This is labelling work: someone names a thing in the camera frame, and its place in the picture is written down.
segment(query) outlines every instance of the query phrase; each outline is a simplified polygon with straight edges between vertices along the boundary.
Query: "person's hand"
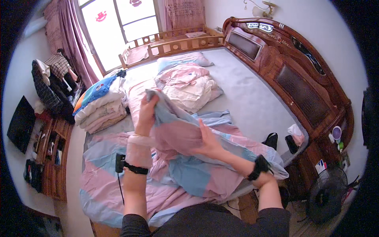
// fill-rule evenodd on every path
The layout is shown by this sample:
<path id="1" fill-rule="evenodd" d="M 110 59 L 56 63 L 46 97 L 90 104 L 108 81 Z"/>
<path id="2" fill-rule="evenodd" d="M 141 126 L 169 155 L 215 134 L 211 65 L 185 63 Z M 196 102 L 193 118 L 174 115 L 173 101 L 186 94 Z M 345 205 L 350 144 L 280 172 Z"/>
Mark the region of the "person's hand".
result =
<path id="1" fill-rule="evenodd" d="M 205 155 L 211 159 L 218 159 L 221 154 L 225 152 L 221 144 L 217 141 L 216 136 L 211 129 L 204 125 L 203 121 L 199 119 L 201 136 L 203 137 L 203 145 L 200 148 L 194 148 L 193 153 Z"/>
<path id="2" fill-rule="evenodd" d="M 159 97 L 154 95 L 150 101 L 147 101 L 146 96 L 147 95 L 145 95 L 141 101 L 138 124 L 134 132 L 138 135 L 148 137 L 154 125 L 154 106 L 158 103 Z"/>

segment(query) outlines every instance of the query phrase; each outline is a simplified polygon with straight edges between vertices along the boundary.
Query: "person's arm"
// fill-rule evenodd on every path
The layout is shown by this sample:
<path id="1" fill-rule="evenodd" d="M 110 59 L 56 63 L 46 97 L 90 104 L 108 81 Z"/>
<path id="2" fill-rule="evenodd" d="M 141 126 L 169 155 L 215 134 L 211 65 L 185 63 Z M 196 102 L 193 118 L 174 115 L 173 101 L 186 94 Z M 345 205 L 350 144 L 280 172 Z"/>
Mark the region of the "person's arm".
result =
<path id="1" fill-rule="evenodd" d="M 194 153 L 223 161 L 231 165 L 233 169 L 244 177 L 248 177 L 254 171 L 254 162 L 245 160 L 224 150 L 210 128 L 204 125 L 201 119 L 199 120 L 199 124 L 203 146 L 193 149 Z M 253 181 L 253 184 L 259 188 L 259 211 L 270 207 L 283 208 L 278 183 L 272 174 L 261 172 L 259 177 Z"/>
<path id="2" fill-rule="evenodd" d="M 154 106 L 158 100 L 159 97 L 156 95 L 150 102 L 147 102 L 146 96 L 142 99 L 139 120 L 134 132 L 136 135 L 142 137 L 149 136 L 150 130 L 154 124 Z M 148 146 L 128 144 L 127 153 L 140 156 L 133 158 L 139 159 L 141 163 L 148 163 L 148 160 L 151 160 L 150 147 Z M 137 214 L 147 220 L 146 175 L 135 174 L 127 168 L 124 168 L 124 170 L 124 215 Z"/>

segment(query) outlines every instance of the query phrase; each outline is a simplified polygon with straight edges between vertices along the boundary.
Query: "black shirt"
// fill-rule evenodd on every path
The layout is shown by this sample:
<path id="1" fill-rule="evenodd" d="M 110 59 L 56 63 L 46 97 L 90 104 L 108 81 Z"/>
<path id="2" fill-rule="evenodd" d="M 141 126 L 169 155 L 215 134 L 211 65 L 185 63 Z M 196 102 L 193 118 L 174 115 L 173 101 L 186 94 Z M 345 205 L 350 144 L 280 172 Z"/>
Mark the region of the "black shirt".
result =
<path id="1" fill-rule="evenodd" d="M 223 206 L 201 203 L 183 208 L 153 233 L 140 215 L 125 215 L 120 236 L 289 236 L 289 226 L 285 209 L 263 209 L 255 224 L 247 224 Z"/>

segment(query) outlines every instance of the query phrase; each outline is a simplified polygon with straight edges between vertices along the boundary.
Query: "plaid shirt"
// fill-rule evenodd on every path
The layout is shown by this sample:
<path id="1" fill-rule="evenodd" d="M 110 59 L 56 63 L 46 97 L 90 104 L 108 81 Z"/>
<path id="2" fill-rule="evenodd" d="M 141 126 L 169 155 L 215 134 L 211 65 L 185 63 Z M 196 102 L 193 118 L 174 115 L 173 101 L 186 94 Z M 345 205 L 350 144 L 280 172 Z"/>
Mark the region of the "plaid shirt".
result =
<path id="1" fill-rule="evenodd" d="M 63 108 L 63 102 L 59 97 L 46 85 L 42 80 L 42 74 L 39 71 L 36 60 L 32 62 L 31 74 L 33 75 L 34 86 L 36 87 L 37 95 L 44 105 L 53 113 L 58 114 Z"/>
<path id="2" fill-rule="evenodd" d="M 53 53 L 53 55 L 46 60 L 45 64 L 50 66 L 50 71 L 59 79 L 62 79 L 71 69 L 70 64 L 62 53 Z"/>

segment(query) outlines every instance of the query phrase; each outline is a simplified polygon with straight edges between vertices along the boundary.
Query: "mattress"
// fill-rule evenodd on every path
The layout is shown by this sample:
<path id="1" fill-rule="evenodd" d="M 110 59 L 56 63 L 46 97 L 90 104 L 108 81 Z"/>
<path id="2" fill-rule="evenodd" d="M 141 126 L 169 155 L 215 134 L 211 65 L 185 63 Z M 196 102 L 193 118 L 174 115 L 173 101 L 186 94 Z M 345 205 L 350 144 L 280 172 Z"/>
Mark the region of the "mattress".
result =
<path id="1" fill-rule="evenodd" d="M 214 63 L 207 67 L 210 75 L 224 90 L 224 95 L 207 103 L 199 112 L 224 111 L 229 109 L 233 122 L 244 136 L 255 141 L 264 141 L 271 132 L 278 133 L 277 151 L 287 166 L 308 144 L 308 133 L 276 92 L 252 69 L 226 48 L 202 50 L 204 56 Z M 124 86 L 154 78 L 158 73 L 156 61 L 127 71 L 129 80 Z M 296 154 L 291 154 L 286 144 L 287 129 L 297 124 L 305 136 L 305 142 Z M 93 135 L 87 133 L 84 151 L 94 135 L 133 131 L 131 116 Z M 230 199 L 249 193 L 253 186 L 244 180 Z"/>

